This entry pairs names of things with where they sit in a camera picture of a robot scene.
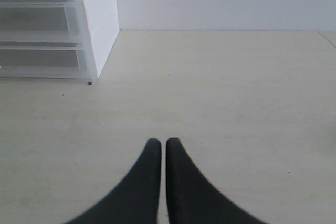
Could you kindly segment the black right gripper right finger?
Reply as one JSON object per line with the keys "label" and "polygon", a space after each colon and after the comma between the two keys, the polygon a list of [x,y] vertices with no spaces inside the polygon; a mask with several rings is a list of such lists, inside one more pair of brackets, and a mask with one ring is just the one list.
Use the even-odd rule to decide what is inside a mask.
{"label": "black right gripper right finger", "polygon": [[179,138],[166,142],[166,201],[169,223],[263,223],[206,179]]}

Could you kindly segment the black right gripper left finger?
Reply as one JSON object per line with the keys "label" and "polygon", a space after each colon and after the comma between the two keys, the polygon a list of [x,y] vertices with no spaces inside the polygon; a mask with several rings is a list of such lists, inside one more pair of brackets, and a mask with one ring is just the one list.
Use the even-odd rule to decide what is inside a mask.
{"label": "black right gripper left finger", "polygon": [[160,186],[161,142],[151,138],[122,181],[69,223],[157,223]]}

